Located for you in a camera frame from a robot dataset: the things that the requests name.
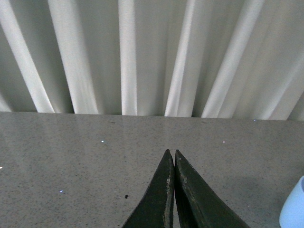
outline white fabric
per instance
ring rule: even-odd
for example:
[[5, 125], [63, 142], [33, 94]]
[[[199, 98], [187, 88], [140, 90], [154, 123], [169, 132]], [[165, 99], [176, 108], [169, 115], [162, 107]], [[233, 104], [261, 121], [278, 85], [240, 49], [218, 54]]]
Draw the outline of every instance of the white fabric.
[[304, 120], [302, 0], [0, 0], [0, 111]]

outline light blue mug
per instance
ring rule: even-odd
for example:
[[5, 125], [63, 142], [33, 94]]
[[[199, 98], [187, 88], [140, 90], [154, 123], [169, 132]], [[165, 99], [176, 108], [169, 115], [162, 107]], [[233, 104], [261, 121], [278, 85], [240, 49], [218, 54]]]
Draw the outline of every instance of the light blue mug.
[[289, 194], [280, 214], [281, 228], [304, 228], [304, 176]]

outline speckled surface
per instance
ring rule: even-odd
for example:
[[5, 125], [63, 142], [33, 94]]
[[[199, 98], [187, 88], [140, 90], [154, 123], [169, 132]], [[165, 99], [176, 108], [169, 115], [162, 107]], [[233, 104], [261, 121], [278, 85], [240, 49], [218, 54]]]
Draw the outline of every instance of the speckled surface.
[[0, 113], [0, 227], [122, 226], [168, 148], [251, 228], [304, 175], [301, 122]]

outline dark green object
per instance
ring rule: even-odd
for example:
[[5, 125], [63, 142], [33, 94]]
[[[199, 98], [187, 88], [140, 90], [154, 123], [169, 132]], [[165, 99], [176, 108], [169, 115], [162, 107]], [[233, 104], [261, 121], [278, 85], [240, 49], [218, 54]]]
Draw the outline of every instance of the dark green object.
[[181, 228], [250, 228], [209, 187], [179, 150], [175, 198]]
[[172, 228], [174, 166], [166, 150], [148, 189], [123, 228]]

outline granite countertop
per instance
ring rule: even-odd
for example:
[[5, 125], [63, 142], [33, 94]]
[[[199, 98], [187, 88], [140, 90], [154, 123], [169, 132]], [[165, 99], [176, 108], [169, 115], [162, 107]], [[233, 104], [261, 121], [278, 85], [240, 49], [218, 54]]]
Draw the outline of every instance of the granite countertop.
[[0, 113], [0, 227], [121, 227], [179, 149], [251, 228], [279, 228], [303, 148], [302, 122]]

